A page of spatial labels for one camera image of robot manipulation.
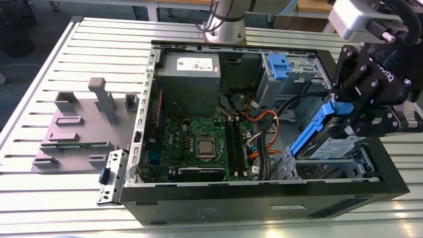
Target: side panel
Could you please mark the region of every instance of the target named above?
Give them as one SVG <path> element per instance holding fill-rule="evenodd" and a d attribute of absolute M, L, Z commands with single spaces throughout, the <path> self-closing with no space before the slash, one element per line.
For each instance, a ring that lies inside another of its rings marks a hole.
<path fill-rule="evenodd" d="M 333 217 L 380 198 L 367 196 L 293 196 L 237 199 L 124 202 L 142 224 L 238 222 Z"/>

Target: orange wire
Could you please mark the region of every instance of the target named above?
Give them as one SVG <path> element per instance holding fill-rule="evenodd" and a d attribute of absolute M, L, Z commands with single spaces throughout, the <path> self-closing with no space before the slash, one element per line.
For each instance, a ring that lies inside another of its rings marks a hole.
<path fill-rule="evenodd" d="M 246 110 L 248 110 L 249 104 L 250 104 L 250 102 L 252 102 L 252 100 L 253 100 L 253 96 L 254 96 L 254 94 L 252 94 L 250 100 L 249 100 L 248 104 L 246 104 L 245 107 L 244 107 L 246 120 L 248 120 L 248 121 L 258 121 L 258 120 L 261 120 L 262 117 L 265 117 L 268 114 L 272 114 L 272 115 L 276 117 L 276 132 L 274 132 L 274 134 L 273 134 L 273 137 L 272 137 L 270 142 L 265 145 L 265 148 L 269 148 L 269 147 L 273 145 L 273 143 L 276 142 L 276 138 L 277 138 L 277 133 L 278 133 L 278 128 L 280 128 L 278 117 L 277 117 L 277 114 L 276 114 L 274 111 L 264 111 L 256 118 L 250 118 L 250 117 L 248 116 L 248 111 L 246 111 Z M 280 154 L 281 151 L 278 151 L 278 150 L 268 150 L 268 153 L 269 153 L 269 154 Z M 253 159 L 253 158 L 256 158 L 257 156 L 258 156 L 258 151 L 256 150 L 256 151 L 250 154 L 249 158 Z"/>
<path fill-rule="evenodd" d="M 268 150 L 266 151 L 269 154 L 281 154 L 281 151 L 278 151 L 278 150 Z M 256 153 L 254 154 L 254 152 L 250 154 L 250 156 L 249 156 L 249 159 L 254 159 L 254 158 L 257 158 L 258 157 L 258 153 Z"/>

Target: floor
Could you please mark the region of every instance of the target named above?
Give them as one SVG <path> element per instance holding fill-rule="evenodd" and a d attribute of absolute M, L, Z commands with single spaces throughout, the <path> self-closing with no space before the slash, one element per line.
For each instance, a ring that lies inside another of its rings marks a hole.
<path fill-rule="evenodd" d="M 16 65 L 1 68 L 9 64 L 30 63 L 42 65 L 44 60 L 56 44 L 57 39 L 66 27 L 72 16 L 113 18 L 134 20 L 134 13 L 130 6 L 100 5 L 86 3 L 60 3 L 60 11 L 53 12 L 46 1 L 33 1 L 32 11 L 36 16 L 37 24 L 26 28 L 30 39 L 34 43 L 34 52 L 18 59 L 9 58 L 0 51 L 0 72 L 9 79 L 9 84 L 0 87 L 0 130 L 16 108 L 26 88 L 37 74 L 40 67 L 33 65 Z M 137 9 L 142 20 L 148 20 L 146 10 Z M 165 9 L 160 9 L 160 21 L 200 23 L 208 18 L 208 11 L 182 9 L 172 12 L 173 17 L 168 17 Z M 246 27 L 268 28 L 265 16 L 248 14 L 245 16 Z"/>

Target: slotted aluminum table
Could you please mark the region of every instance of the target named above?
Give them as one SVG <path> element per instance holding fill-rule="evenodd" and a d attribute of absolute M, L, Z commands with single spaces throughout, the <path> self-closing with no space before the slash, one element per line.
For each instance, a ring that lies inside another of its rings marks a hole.
<path fill-rule="evenodd" d="M 85 18 L 70 22 L 0 134 L 0 236 L 77 237 L 423 237 L 423 135 L 384 138 L 411 193 L 330 219 L 142 227 L 124 207 L 96 207 L 97 173 L 36 175 L 33 156 L 56 111 L 60 90 L 88 92 L 106 79 L 113 97 L 140 92 L 150 40 L 201 41 L 190 24 Z M 248 45 L 329 50 L 336 35 L 246 29 Z"/>

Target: red wire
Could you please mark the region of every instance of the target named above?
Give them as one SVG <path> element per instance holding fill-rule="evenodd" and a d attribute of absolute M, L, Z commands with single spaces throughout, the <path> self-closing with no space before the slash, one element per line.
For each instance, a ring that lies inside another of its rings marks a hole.
<path fill-rule="evenodd" d="M 153 136 L 153 133 L 154 133 L 156 127 L 157 127 L 157 123 L 158 123 L 161 103 L 162 103 L 162 90 L 160 90 L 158 110 L 157 110 L 157 113 L 156 113 L 156 118 L 154 118 L 154 120 L 153 120 L 153 128 L 152 128 L 150 137 Z"/>

